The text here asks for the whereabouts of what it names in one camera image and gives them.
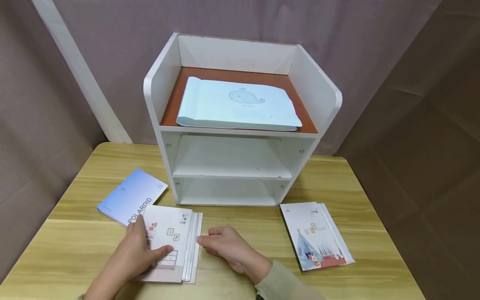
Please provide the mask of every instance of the shelf compartment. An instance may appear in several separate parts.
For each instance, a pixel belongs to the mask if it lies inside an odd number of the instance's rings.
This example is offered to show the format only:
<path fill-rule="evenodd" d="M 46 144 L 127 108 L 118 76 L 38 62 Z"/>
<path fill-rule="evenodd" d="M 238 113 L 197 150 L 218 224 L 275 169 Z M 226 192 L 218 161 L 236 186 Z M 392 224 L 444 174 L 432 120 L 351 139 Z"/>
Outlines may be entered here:
<path fill-rule="evenodd" d="M 182 135 L 173 176 L 291 179 L 279 139 Z"/>
<path fill-rule="evenodd" d="M 275 206 L 269 180 L 181 178 L 178 182 L 180 205 Z"/>

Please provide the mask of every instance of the hand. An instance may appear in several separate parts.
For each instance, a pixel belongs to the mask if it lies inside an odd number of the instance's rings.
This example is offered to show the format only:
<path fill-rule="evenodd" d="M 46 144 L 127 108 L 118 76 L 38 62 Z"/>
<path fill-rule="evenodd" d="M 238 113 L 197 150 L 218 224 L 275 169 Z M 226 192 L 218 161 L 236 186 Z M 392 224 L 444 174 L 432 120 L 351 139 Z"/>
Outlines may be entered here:
<path fill-rule="evenodd" d="M 198 237 L 197 242 L 208 253 L 223 257 L 235 272 L 246 274 L 256 285 L 272 268 L 272 262 L 255 251 L 233 227 L 211 228 L 208 236 Z"/>
<path fill-rule="evenodd" d="M 129 280 L 146 271 L 155 261 L 172 252 L 166 245 L 150 250 L 147 245 L 144 218 L 139 215 L 127 232 L 102 272 L 92 282 L 84 299 L 112 299 Z"/>

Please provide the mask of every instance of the shelf side panel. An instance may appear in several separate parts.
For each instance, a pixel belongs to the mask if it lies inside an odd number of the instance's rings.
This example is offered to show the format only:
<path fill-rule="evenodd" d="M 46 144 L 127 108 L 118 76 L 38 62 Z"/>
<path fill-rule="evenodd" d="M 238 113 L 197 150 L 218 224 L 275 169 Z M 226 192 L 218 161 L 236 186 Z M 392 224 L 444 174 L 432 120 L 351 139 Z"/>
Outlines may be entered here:
<path fill-rule="evenodd" d="M 342 93 L 301 45 L 288 73 L 320 138 L 342 106 Z"/>
<path fill-rule="evenodd" d="M 144 79 L 144 97 L 154 128 L 162 119 L 181 69 L 178 35 L 172 34 Z"/>

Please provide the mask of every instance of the wooden table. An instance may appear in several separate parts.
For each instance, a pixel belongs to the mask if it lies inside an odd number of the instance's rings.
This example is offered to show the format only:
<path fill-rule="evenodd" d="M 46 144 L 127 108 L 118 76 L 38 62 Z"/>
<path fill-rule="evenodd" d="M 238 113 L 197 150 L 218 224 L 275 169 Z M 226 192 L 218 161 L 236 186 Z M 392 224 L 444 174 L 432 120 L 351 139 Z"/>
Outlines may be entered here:
<path fill-rule="evenodd" d="M 136 168 L 167 182 L 156 145 L 99 145 L 1 285 L 0 299 L 66 300 L 84 293 L 125 232 L 96 206 Z M 301 273 L 277 207 L 192 208 L 204 213 L 203 233 L 234 226 L 329 300 L 424 299 L 344 159 L 309 160 L 284 202 L 306 201 L 326 204 L 355 264 Z M 158 204 L 175 205 L 170 190 Z M 203 250 L 197 274 L 194 285 L 130 283 L 118 299 L 254 299 L 246 277 Z"/>

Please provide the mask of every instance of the person's left hand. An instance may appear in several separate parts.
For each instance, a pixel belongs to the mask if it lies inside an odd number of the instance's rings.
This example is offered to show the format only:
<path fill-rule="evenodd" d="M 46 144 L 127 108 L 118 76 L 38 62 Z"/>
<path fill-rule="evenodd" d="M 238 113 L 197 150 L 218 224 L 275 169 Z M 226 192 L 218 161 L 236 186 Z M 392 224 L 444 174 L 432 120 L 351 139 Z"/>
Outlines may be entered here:
<path fill-rule="evenodd" d="M 108 260 L 105 269 L 121 280 L 128 281 L 139 276 L 172 250 L 173 247 L 169 245 L 155 250 L 148 248 L 144 217 L 138 215 L 135 223 L 127 226 L 125 237 Z"/>
<path fill-rule="evenodd" d="M 135 223 L 127 226 L 125 237 L 93 281 L 84 299 L 113 298 L 127 281 L 145 272 L 172 250 L 170 245 L 155 250 L 148 248 L 144 218 L 139 215 Z"/>

